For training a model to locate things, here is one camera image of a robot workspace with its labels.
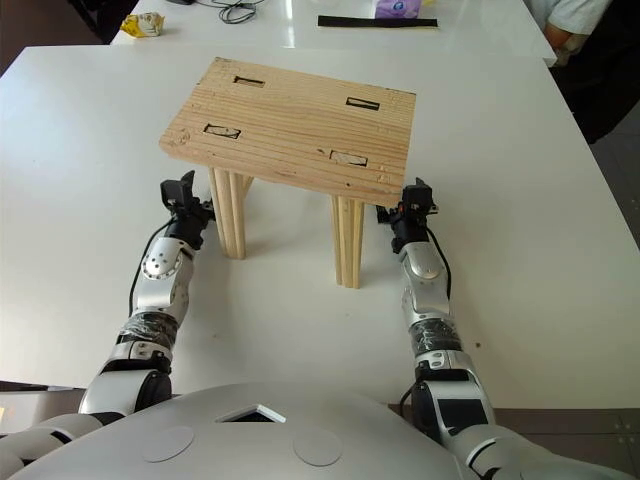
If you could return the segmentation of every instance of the purple box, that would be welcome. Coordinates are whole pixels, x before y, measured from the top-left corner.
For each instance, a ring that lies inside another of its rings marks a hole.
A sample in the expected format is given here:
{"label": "purple box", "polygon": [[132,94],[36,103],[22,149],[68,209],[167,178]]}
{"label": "purple box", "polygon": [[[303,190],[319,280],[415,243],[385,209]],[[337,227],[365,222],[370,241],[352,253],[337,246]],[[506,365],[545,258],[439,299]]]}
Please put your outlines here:
{"label": "purple box", "polygon": [[378,0],[376,18],[417,18],[422,0]]}

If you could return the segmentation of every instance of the paper wrapper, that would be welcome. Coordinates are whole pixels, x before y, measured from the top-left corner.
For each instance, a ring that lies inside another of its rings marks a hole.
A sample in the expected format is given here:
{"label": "paper wrapper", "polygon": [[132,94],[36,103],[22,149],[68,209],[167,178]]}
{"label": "paper wrapper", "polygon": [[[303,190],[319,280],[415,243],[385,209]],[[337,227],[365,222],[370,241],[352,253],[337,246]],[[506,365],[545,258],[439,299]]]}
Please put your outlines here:
{"label": "paper wrapper", "polygon": [[162,32],[164,17],[157,12],[127,15],[120,30],[127,32],[132,37],[157,37]]}

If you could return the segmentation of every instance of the cable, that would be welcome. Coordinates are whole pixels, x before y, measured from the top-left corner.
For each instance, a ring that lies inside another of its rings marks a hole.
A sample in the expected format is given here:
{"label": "cable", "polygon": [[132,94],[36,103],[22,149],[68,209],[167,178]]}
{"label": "cable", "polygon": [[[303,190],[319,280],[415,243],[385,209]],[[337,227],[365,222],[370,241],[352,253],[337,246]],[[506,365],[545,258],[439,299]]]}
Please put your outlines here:
{"label": "cable", "polygon": [[409,395],[411,395],[411,391],[413,390],[413,387],[415,387],[416,384],[413,383],[410,387],[409,390],[407,390],[406,392],[404,392],[404,395],[402,395],[402,397],[400,398],[400,403],[398,404],[398,409],[400,410],[400,416],[402,418],[404,418],[404,402],[407,401],[407,398],[409,398]]}
{"label": "cable", "polygon": [[160,228],[158,228],[155,232],[153,232],[151,234],[151,237],[149,237],[149,241],[147,242],[147,246],[144,247],[144,251],[142,252],[142,256],[140,257],[140,262],[138,262],[138,268],[136,268],[136,274],[133,276],[133,282],[131,283],[131,289],[129,290],[129,317],[131,317],[131,314],[133,313],[133,292],[136,289],[136,283],[138,281],[138,276],[140,275],[140,265],[142,264],[142,260],[144,260],[144,256],[147,254],[147,250],[149,250],[149,247],[151,246],[151,242],[153,242],[153,239],[156,238],[156,235],[158,235],[160,230],[162,230],[163,228],[168,227],[173,222],[175,222],[175,219],[172,218],[167,223],[165,223]]}
{"label": "cable", "polygon": [[427,233],[431,237],[431,240],[433,240],[433,244],[436,246],[436,250],[438,250],[438,254],[440,255],[440,258],[442,258],[442,263],[444,263],[444,268],[447,269],[447,297],[451,298],[451,268],[449,268],[449,262],[447,261],[447,257],[445,257],[444,252],[440,248],[438,239],[436,238],[436,236],[433,234],[433,232],[429,227],[427,227]]}
{"label": "cable", "polygon": [[220,2],[219,0],[196,0],[196,3],[205,7],[213,7],[220,9],[218,17],[227,25],[238,25],[255,17],[256,5],[264,2],[264,0],[253,0],[252,2],[238,0],[237,2]]}

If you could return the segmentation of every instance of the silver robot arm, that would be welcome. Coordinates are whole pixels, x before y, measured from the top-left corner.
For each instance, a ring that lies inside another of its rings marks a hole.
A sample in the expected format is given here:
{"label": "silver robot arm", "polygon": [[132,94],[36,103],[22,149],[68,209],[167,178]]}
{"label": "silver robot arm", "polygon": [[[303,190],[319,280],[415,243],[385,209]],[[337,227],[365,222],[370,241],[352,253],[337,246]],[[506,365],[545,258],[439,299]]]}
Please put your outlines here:
{"label": "silver robot arm", "polygon": [[427,228],[438,212],[422,180],[405,188],[397,209],[378,207],[395,234],[404,272],[402,309],[415,356],[412,423],[482,479],[605,480],[630,475],[554,455],[495,424],[493,409],[456,332],[450,311],[451,273]]}
{"label": "silver robot arm", "polygon": [[160,186],[171,220],[147,245],[134,279],[135,304],[133,290],[129,299],[129,320],[87,388],[80,413],[126,416],[171,398],[172,349],[189,307],[193,258],[202,245],[200,234],[214,217],[209,202],[193,197],[194,173]]}

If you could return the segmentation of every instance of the white table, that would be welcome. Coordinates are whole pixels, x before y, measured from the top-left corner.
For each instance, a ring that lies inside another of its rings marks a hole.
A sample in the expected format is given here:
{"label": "white table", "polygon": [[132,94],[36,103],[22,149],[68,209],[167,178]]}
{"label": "white table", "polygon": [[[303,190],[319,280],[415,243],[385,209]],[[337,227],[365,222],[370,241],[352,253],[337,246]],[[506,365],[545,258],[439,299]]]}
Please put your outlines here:
{"label": "white table", "polygon": [[[494,405],[640,404],[640,255],[543,62],[433,54],[26,49],[0,79],[0,378],[81,387],[106,359],[167,219],[159,184],[192,168],[157,141],[216,55],[417,92],[407,181],[434,188],[458,327]],[[205,169],[196,180],[205,195]],[[362,288],[338,287],[328,212],[325,195],[256,182],[246,260],[208,228],[177,392],[308,380],[397,401],[412,354],[391,232],[366,211]]]}
{"label": "white table", "polygon": [[436,0],[422,7],[420,16],[437,18],[437,30],[316,26],[318,15],[372,18],[373,5],[373,0],[334,0],[329,5],[312,0],[266,0],[258,6],[258,15],[252,21],[225,25],[218,19],[215,8],[199,4],[177,5],[166,0],[140,0],[133,13],[159,12],[164,15],[164,34],[153,39],[135,39],[119,32],[113,44],[389,48],[396,52],[414,51],[418,58],[423,52],[464,52],[543,58],[549,65],[556,60],[522,0]]}

